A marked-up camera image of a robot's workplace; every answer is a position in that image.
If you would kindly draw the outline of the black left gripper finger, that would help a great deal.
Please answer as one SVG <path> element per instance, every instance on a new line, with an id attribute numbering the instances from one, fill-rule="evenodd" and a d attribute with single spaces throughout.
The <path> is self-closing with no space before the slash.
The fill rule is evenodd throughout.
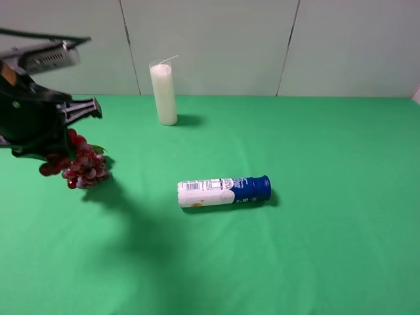
<path id="1" fill-rule="evenodd" d="M 74 100 L 73 102 L 65 103 L 65 125 L 71 125 L 87 117 L 102 119 L 102 108 L 100 107 L 100 104 L 95 97 L 85 100 Z"/>

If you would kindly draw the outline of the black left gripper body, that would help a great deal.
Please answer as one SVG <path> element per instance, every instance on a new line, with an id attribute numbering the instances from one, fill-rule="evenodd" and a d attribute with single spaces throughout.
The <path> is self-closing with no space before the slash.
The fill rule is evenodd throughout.
<path id="1" fill-rule="evenodd" d="M 12 84 L 1 79 L 1 147 L 16 158 L 73 157 L 68 128 L 60 111 L 73 100 L 30 78 Z"/>

